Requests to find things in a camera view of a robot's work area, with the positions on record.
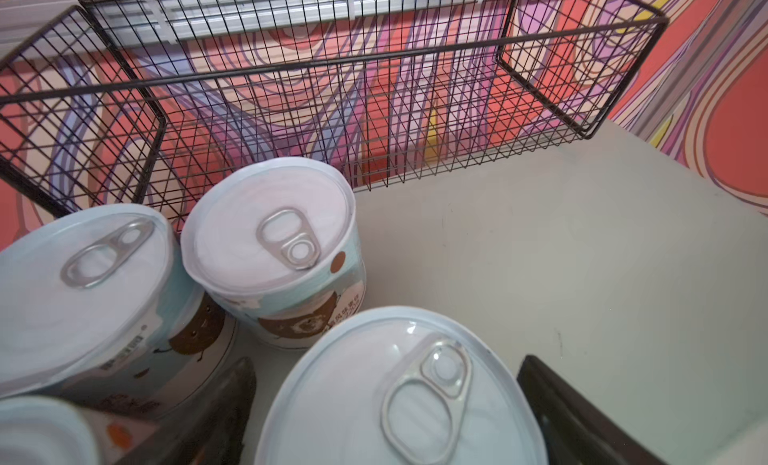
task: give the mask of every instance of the table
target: table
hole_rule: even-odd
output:
[[[768,416],[768,220],[612,123],[594,139],[356,195],[363,308],[538,355],[670,463]],[[240,333],[258,386],[241,463],[297,352]]]

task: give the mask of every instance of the wire basket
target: wire basket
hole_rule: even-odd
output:
[[[590,138],[667,25],[638,0],[80,0],[0,64],[0,175],[178,230],[277,156],[371,189]]]

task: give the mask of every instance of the pull tab ring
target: pull tab ring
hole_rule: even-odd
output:
[[[62,281],[72,288],[89,288],[100,284],[112,275],[115,270],[120,268],[128,260],[128,257],[133,255],[141,247],[141,244],[152,235],[153,231],[154,222],[151,219],[139,218],[131,220],[114,232],[72,255],[62,267]],[[111,249],[116,253],[112,265],[99,275],[84,275],[78,267],[80,260],[91,251],[104,248]]]
[[[434,460],[423,460],[392,431],[389,408],[398,390],[407,383],[423,383],[445,404],[451,432],[446,448]],[[406,372],[389,388],[382,403],[382,430],[395,450],[412,465],[443,465],[456,449],[462,429],[469,384],[472,382],[472,359],[466,349],[450,338],[428,338],[424,351],[408,365]]]
[[[267,240],[264,236],[264,229],[274,220],[287,214],[293,214],[301,221],[301,225],[296,233],[287,239]],[[283,265],[294,270],[312,268],[317,263],[317,259],[320,258],[320,241],[317,240],[310,221],[306,219],[302,211],[293,207],[277,210],[262,220],[256,229],[256,240],[274,258],[282,261]]]

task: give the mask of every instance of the white lid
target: white lid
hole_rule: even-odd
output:
[[[138,219],[150,234],[132,254],[102,246],[68,268],[96,276],[127,256],[114,272],[90,287],[65,283],[62,269],[72,257]],[[73,364],[129,327],[170,272],[168,227],[148,207],[99,206],[56,220],[0,253],[0,395],[80,371]]]
[[[452,430],[456,448],[439,460]],[[348,318],[288,375],[255,463],[308,457],[315,465],[547,462],[533,413],[499,358],[463,326],[411,307]]]
[[[101,454],[88,422],[67,402],[48,397],[0,401],[3,465],[98,465]]]
[[[223,295],[289,286],[332,260],[351,230],[354,210],[350,186],[325,163],[300,157],[256,163],[216,184],[194,207],[181,234],[184,266]],[[274,216],[280,211],[287,212]],[[302,268],[283,259],[280,243],[304,229],[320,254]],[[306,243],[291,250],[300,249],[310,252]]]

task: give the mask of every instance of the can label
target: can label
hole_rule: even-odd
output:
[[[360,238],[352,226],[350,238],[319,273],[293,287],[232,300],[213,297],[227,307],[267,345],[278,348],[307,348],[334,325],[360,310],[366,293],[366,269],[360,255]],[[264,315],[264,309],[283,311]]]
[[[230,350],[236,323],[201,294],[178,247],[174,254],[168,281],[123,339],[44,393],[101,411],[158,417],[204,385]]]

